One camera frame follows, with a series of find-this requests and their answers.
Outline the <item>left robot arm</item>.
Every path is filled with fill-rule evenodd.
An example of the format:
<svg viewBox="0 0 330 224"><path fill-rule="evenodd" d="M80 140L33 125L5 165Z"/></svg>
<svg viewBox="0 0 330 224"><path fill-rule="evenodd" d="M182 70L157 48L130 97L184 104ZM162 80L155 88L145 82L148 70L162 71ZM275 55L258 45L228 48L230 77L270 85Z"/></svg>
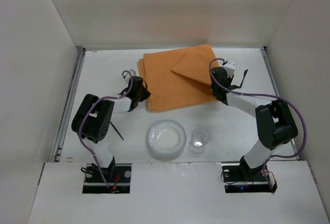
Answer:
<svg viewBox="0 0 330 224"><path fill-rule="evenodd" d="M72 131L94 158L92 173L97 171L106 179L114 175L115 159L107 145L101 141L111 126L112 114L131 112L151 95L143 78L127 75L124 79L127 87L118 97L85 95L71 124Z"/></svg>

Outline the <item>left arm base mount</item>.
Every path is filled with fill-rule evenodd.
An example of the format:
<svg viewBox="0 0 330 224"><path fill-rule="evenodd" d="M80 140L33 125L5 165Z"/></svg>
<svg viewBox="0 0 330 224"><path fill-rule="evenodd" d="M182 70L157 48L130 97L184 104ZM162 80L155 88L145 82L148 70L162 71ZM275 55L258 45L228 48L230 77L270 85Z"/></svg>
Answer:
<svg viewBox="0 0 330 224"><path fill-rule="evenodd" d="M83 194L129 194L132 164L116 164L114 175L105 185L98 168L94 164L81 167L84 174Z"/></svg>

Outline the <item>orange cloth napkin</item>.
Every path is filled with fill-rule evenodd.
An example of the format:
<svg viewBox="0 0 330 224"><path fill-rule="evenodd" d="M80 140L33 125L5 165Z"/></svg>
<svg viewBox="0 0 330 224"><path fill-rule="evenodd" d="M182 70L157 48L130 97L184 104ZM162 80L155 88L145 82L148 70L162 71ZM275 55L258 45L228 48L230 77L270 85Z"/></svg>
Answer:
<svg viewBox="0 0 330 224"><path fill-rule="evenodd" d="M164 112L215 101L209 76L215 57L208 44L144 54L138 70L151 93L147 110Z"/></svg>

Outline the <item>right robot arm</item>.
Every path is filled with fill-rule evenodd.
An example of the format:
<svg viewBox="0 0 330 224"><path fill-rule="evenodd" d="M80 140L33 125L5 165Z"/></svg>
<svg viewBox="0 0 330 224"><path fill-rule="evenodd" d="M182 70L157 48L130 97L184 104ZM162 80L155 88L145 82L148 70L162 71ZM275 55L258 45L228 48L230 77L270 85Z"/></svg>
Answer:
<svg viewBox="0 0 330 224"><path fill-rule="evenodd" d="M211 91L223 104L235 107L256 120L258 140L239 162L238 174L250 178L261 171L262 166L275 150L298 135L298 128L288 104L284 100L271 101L269 97L233 93L240 86L232 85L232 77L223 67L210 69Z"/></svg>

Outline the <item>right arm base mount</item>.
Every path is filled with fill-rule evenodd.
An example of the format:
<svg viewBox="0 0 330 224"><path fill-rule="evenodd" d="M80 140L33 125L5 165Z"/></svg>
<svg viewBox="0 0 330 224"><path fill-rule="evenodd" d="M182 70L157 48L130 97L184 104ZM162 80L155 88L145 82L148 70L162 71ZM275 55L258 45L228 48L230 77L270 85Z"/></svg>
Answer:
<svg viewBox="0 0 330 224"><path fill-rule="evenodd" d="M275 193L277 180L267 167L253 169L247 175L243 173L239 163L222 164L221 180L227 194L234 193Z"/></svg>

